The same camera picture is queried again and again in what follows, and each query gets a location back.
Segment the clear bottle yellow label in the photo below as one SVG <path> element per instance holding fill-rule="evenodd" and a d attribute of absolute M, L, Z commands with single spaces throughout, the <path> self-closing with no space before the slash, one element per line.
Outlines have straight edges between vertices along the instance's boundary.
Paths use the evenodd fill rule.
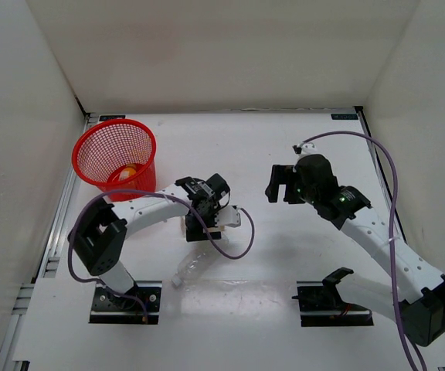
<path fill-rule="evenodd" d="M 187 242 L 199 242 L 209 240 L 209 233 L 203 228 L 195 228 L 185 231 L 185 239 Z"/>

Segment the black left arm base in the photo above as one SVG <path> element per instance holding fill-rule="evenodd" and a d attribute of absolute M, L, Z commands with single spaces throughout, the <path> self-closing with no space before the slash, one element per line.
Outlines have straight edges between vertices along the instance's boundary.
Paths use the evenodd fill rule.
<path fill-rule="evenodd" d="M 90 306 L 89 323 L 104 325 L 157 325 L 161 304 L 160 281 L 137 281 L 136 296 L 141 305 L 131 299 L 120 298 L 97 285 Z"/>

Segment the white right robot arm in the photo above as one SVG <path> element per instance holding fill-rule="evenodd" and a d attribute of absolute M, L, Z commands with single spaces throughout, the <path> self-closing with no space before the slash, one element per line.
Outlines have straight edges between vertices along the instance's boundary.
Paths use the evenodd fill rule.
<path fill-rule="evenodd" d="M 318 215 L 353 239 L 389 275 L 396 286 L 380 284 L 341 267 L 322 280 L 323 302 L 333 309 L 345 304 L 401 322 L 412 343 L 427 347 L 445 333 L 445 274 L 404 240 L 389 236 L 370 201 L 352 186 L 338 184 L 330 162 L 320 153 L 301 154 L 293 165 L 273 165 L 265 190 L 269 202 L 308 203 Z"/>

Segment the aluminium table frame rail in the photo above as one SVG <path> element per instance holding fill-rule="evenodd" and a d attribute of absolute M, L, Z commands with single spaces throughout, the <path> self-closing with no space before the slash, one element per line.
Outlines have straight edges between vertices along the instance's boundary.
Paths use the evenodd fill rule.
<path fill-rule="evenodd" d="M 12 126 L 0 168 L 0 351 L 24 283 L 43 269 L 60 233 L 57 210 L 71 175 L 71 152 L 89 113 Z"/>

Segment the orange juice bottle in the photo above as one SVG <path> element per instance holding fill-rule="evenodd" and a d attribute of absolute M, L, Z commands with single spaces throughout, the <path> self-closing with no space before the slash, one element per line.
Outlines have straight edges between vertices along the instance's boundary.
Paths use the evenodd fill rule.
<path fill-rule="evenodd" d="M 137 163 L 130 163 L 126 165 L 122 165 L 120 168 L 115 170 L 110 177 L 108 178 L 109 183 L 113 182 L 123 182 L 126 179 L 129 179 L 133 175 L 138 172 L 138 168 L 140 167 Z"/>

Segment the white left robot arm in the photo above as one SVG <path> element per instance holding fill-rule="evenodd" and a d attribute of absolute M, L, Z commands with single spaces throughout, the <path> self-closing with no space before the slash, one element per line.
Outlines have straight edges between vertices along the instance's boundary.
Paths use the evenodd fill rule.
<path fill-rule="evenodd" d="M 156 192 L 109 203 L 103 198 L 83 210 L 68 237 L 70 247 L 92 277 L 111 289 L 110 299 L 129 309 L 138 298 L 133 277 L 120 262 L 124 241 L 134 233 L 171 218 L 185 219 L 188 242 L 219 240 L 224 227 L 239 227 L 235 206 L 223 206 L 230 187 L 219 174 L 207 180 L 184 177 Z"/>

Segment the red mesh plastic bin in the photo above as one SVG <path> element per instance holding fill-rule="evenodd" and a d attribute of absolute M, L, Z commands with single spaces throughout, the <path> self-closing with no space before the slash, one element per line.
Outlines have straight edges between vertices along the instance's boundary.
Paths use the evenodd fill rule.
<path fill-rule="evenodd" d="M 77 141 L 72 152 L 75 173 L 101 192 L 124 189 L 108 196 L 113 202 L 137 198 L 132 189 L 156 190 L 155 135 L 139 121 L 117 118 L 96 124 Z M 109 183 L 110 175 L 122 165 L 137 163 L 138 172 L 123 182 Z"/>

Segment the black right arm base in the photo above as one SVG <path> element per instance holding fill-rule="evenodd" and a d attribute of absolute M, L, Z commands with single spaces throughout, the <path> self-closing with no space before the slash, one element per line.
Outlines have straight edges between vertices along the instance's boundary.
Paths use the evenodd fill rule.
<path fill-rule="evenodd" d="M 341 267 L 322 281 L 298 281 L 297 293 L 302 328 L 373 326 L 372 311 L 361 305 L 343 301 L 337 286 L 343 278 L 354 274 Z"/>

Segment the clear plastic bottle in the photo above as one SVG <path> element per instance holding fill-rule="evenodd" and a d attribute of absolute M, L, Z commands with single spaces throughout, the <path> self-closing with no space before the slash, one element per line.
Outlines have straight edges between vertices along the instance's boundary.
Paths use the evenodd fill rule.
<path fill-rule="evenodd" d="M 191 252 L 179 263 L 171 278 L 174 288 L 180 288 L 186 281 L 200 278 L 222 254 L 207 240 L 193 244 Z"/>

